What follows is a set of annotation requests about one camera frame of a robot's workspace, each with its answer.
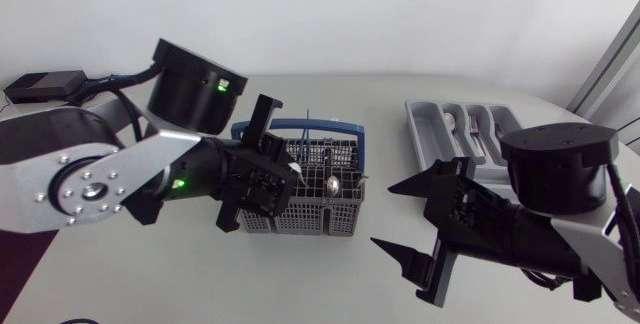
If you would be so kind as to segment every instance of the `gray wall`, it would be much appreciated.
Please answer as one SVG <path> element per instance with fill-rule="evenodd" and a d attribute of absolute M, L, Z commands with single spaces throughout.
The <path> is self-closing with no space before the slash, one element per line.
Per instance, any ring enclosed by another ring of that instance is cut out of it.
<path fill-rule="evenodd" d="M 145 68 L 158 37 L 245 74 L 459 75 L 566 105 L 637 0 L 0 0 L 0 86 Z"/>

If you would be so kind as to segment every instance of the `black cylindrical motor housing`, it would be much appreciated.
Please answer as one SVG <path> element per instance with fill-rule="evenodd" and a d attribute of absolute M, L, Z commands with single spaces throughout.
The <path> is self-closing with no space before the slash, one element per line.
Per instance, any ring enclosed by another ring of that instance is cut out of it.
<path fill-rule="evenodd" d="M 185 129 L 220 134 L 247 78 L 163 39 L 153 59 L 163 71 L 151 94 L 149 110 Z"/>
<path fill-rule="evenodd" d="M 508 133 L 500 139 L 518 199 L 545 214 L 579 214 L 606 199 L 604 165 L 618 154 L 614 129 L 558 123 Z"/>

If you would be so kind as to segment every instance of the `spoon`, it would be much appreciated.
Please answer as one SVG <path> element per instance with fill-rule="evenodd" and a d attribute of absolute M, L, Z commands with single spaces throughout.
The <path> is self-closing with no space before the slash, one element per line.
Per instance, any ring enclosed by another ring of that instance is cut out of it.
<path fill-rule="evenodd" d="M 340 180 L 335 175 L 327 178 L 327 194 L 334 198 L 340 193 Z"/>
<path fill-rule="evenodd" d="M 453 114 L 445 112 L 444 113 L 444 124 L 447 126 L 447 129 L 451 132 L 451 136 L 453 136 L 453 142 L 456 143 L 456 147 L 462 153 L 462 147 L 460 147 L 460 143 L 458 143 L 458 138 L 456 138 L 456 117 Z"/>

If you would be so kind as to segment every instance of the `fork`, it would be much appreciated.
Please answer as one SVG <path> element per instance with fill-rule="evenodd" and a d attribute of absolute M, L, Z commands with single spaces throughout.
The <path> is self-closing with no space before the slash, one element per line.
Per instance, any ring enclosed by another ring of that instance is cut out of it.
<path fill-rule="evenodd" d="M 475 115 L 469 115 L 469 134 L 471 134 L 471 138 L 473 139 L 478 152 L 481 152 L 483 156 L 487 156 L 487 151 L 484 149 L 484 145 L 482 145 L 482 140 L 480 140 L 478 118 L 476 118 Z"/>

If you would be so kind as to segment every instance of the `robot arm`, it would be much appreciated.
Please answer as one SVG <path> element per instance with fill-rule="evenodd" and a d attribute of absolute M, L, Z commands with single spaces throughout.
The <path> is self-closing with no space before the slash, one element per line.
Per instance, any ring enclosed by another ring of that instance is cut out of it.
<path fill-rule="evenodd" d="M 283 141 L 266 128 L 278 100 L 260 96 L 242 140 L 220 140 L 246 78 L 160 40 L 148 70 L 93 84 L 71 102 L 160 75 L 147 108 L 126 97 L 81 109 L 62 107 L 0 122 L 0 229 L 34 233 L 94 223 L 127 208 L 154 223 L 165 200 L 211 196 L 216 224 L 238 228 L 239 209 L 276 216 L 297 176 Z M 138 117 L 148 124 L 134 145 L 115 133 Z"/>
<path fill-rule="evenodd" d="M 424 217 L 438 228 L 432 255 L 372 240 L 420 287 L 420 299 L 440 307 L 456 256 L 467 255 L 521 268 L 551 290 L 572 281 L 577 300 L 599 298 L 604 288 L 618 310 L 640 322 L 634 248 L 640 193 L 623 189 L 611 164 L 618 149 L 615 130 L 555 124 L 510 133 L 501 145 L 522 204 L 469 179 L 474 171 L 469 158 L 438 160 L 389 188 L 428 199 Z M 616 226 L 620 241 L 613 236 Z"/>

